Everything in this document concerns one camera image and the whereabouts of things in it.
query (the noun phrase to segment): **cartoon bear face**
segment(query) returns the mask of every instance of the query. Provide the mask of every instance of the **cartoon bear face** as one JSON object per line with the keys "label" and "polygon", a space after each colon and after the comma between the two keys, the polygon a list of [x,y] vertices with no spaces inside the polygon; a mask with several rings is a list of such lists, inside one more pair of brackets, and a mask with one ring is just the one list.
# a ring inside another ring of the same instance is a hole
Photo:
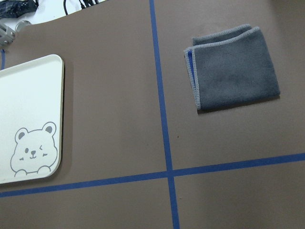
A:
{"label": "cartoon bear face", "polygon": [[58,156],[53,138],[55,132],[53,122],[46,123],[41,130],[18,130],[15,151],[10,160],[11,169],[15,173],[23,170],[28,174],[38,172],[42,167],[50,168]]}

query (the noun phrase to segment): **blue tape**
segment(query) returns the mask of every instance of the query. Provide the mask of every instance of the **blue tape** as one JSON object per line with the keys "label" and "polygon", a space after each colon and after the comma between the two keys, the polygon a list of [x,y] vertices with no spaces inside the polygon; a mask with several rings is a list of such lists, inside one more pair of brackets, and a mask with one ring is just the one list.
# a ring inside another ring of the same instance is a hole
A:
{"label": "blue tape", "polygon": [[1,70],[5,68],[5,51],[1,49]]}
{"label": "blue tape", "polygon": [[156,15],[154,11],[154,1],[150,0],[150,10],[151,10],[151,22],[152,22],[152,38],[153,38],[153,49],[154,49],[154,59],[156,65],[156,74],[157,74],[157,84],[158,84],[158,94],[159,94],[159,105],[161,113],[161,125],[162,125],[162,134],[163,134],[163,144],[165,150],[165,160],[167,171],[173,169],[172,156],[170,141],[168,136],[168,127],[167,127],[167,118],[166,118],[166,109],[165,109],[165,99],[163,91],[163,81],[162,81],[162,71],[161,71],[161,62],[160,62],[160,53],[159,53],[159,43],[158,43],[158,33],[157,33],[157,23]]}
{"label": "blue tape", "polygon": [[194,74],[194,66],[193,66],[193,55],[192,55],[192,50],[189,50],[189,51],[187,52],[187,55],[188,55],[188,57],[189,57],[189,63],[190,63],[190,67],[191,67],[193,82],[194,82],[194,85],[196,85],[196,82],[195,82],[195,74]]}
{"label": "blue tape", "polygon": [[[167,172],[169,172],[169,174],[171,174],[171,172],[173,171],[173,163],[172,163],[172,155],[171,155],[171,148],[170,148],[170,141],[168,134],[167,118],[166,118],[165,98],[164,98],[164,90],[163,90],[154,0],[150,0],[149,5],[151,11],[152,40],[153,40],[154,60],[155,60],[156,74],[157,74],[158,96],[159,96],[159,106],[160,106],[160,114],[161,114],[161,125],[162,125],[164,152],[165,152],[166,170]],[[177,198],[175,191],[175,181],[174,181],[174,177],[172,176],[168,176],[168,187],[169,187],[169,194],[171,201],[173,228],[179,229],[180,225],[179,225],[179,215],[178,215]]]}
{"label": "blue tape", "polygon": [[172,172],[163,171],[163,172],[156,172],[156,173],[132,175],[132,176],[126,176],[126,177],[115,177],[115,178],[108,178],[108,179],[101,179],[101,180],[85,181],[85,182],[78,182],[78,183],[72,183],[72,184],[55,185],[55,186],[47,186],[47,187],[36,187],[36,188],[22,189],[22,190],[16,190],[16,191],[0,192],[0,198],[29,195],[29,194],[36,194],[36,193],[44,193],[44,192],[62,191],[62,190],[69,190],[69,189],[78,189],[78,188],[85,188],[85,187],[122,184],[122,183],[128,183],[128,182],[136,182],[136,181],[144,181],[144,180],[152,180],[152,179],[160,179],[160,178],[168,178],[169,189],[170,189],[170,192],[173,193],[173,195],[170,197],[170,200],[171,200],[171,203],[176,205],[176,203],[174,201],[172,202],[172,198],[176,199],[173,177],[220,172],[220,171],[227,171],[227,170],[236,170],[236,169],[243,169],[243,168],[250,168],[250,167],[278,165],[278,164],[298,162],[298,161],[305,161],[305,153],[285,155],[285,156],[275,156],[275,157],[261,158],[261,159],[248,160],[248,161],[231,162],[231,163],[224,163],[224,164],[210,165],[210,166],[182,168],[182,169],[173,170]]}
{"label": "blue tape", "polygon": [[305,153],[286,155],[286,156],[276,156],[276,157],[269,157],[269,158],[261,158],[261,159],[248,160],[248,161],[231,162],[231,163],[224,163],[224,164],[211,165],[211,166],[183,168],[183,169],[174,170],[173,175],[175,177],[178,177],[178,176],[201,174],[201,173],[212,173],[212,172],[219,172],[219,171],[226,171],[226,170],[235,170],[235,169],[241,169],[241,168],[277,165],[277,164],[297,162],[297,161],[305,161]]}
{"label": "blue tape", "polygon": [[43,192],[63,191],[63,190],[78,189],[85,187],[122,184],[128,182],[152,180],[152,179],[160,179],[160,178],[167,178],[167,172],[164,171],[164,172],[140,174],[140,175],[126,176],[126,177],[92,180],[92,181],[78,182],[72,184],[54,185],[47,187],[36,187],[36,188],[29,188],[29,189],[16,190],[16,191],[0,192],[0,198],[37,194]]}

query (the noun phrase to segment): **folded towel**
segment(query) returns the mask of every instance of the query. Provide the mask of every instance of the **folded towel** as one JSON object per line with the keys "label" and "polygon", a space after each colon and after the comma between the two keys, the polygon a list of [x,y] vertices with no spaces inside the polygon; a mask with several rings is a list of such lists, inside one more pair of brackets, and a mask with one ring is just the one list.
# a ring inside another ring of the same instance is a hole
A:
{"label": "folded towel", "polygon": [[245,24],[193,38],[184,51],[198,110],[221,109],[280,94],[259,27]]}

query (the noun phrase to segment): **white surface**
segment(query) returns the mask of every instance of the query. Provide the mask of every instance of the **white surface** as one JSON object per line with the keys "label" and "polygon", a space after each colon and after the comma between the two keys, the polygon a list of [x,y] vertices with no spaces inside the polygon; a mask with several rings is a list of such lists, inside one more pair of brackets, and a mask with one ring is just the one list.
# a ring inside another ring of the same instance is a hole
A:
{"label": "white surface", "polygon": [[0,183],[56,171],[61,160],[62,99],[63,61],[57,55],[0,71]]}
{"label": "white surface", "polygon": [[[78,0],[67,0],[66,6],[68,14],[81,10],[81,5]],[[14,30],[19,21],[27,20],[32,24],[38,24],[63,16],[66,16],[63,9],[63,0],[39,0],[39,7],[35,13],[27,13],[17,19],[1,19],[1,22]]]}

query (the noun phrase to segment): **white plastic tray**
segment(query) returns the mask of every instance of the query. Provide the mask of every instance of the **white plastic tray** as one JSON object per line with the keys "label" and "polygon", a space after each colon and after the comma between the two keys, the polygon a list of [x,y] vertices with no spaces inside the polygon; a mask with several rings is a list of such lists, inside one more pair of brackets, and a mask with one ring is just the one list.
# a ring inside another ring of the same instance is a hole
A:
{"label": "white plastic tray", "polygon": [[58,168],[63,74],[55,54],[0,71],[0,184],[48,177]]}

